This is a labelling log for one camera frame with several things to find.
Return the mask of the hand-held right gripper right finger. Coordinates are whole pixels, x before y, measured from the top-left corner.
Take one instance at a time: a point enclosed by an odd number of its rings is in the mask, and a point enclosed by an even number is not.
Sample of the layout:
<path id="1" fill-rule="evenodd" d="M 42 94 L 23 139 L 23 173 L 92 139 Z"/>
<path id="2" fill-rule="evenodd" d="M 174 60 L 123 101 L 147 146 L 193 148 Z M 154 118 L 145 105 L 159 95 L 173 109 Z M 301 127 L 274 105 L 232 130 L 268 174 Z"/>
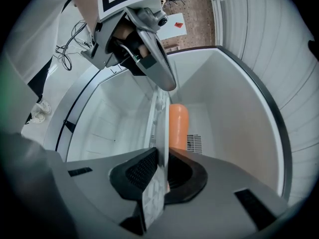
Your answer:
<path id="1" fill-rule="evenodd" d="M 249 190 L 275 218 L 288 208 L 273 189 L 232 163 L 174 148 L 170 152 L 202 165 L 207 183 L 191 201 L 166 206 L 149 228 L 151 239 L 242 239 L 254 234 L 258 228 L 238 191 Z"/>

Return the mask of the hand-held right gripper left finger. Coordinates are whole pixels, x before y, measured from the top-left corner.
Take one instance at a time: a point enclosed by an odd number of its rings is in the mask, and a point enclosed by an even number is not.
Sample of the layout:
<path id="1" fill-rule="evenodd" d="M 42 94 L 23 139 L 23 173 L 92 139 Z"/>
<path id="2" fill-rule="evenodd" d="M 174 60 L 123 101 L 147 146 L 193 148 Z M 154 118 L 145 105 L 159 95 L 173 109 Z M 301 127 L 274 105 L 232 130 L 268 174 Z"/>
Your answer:
<path id="1" fill-rule="evenodd" d="M 110 157 L 67 162 L 76 185 L 114 223 L 136 235 L 147 231 L 143 206 L 158 168 L 156 148 Z"/>

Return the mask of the person's left hand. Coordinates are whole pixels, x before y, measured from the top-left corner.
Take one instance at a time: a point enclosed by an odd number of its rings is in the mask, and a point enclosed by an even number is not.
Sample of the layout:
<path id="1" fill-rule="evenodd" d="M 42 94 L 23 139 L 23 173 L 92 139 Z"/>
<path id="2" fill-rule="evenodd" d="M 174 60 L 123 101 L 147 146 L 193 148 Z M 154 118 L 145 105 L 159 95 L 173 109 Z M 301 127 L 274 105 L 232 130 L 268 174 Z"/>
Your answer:
<path id="1" fill-rule="evenodd" d="M 126 40 L 127 37 L 136 31 L 136 27 L 126 18 L 120 20 L 119 24 L 117 25 L 116 30 L 114 31 L 113 36 L 119 40 Z M 149 50 L 144 44 L 141 44 L 138 47 L 139 54 L 144 58 L 149 55 Z"/>

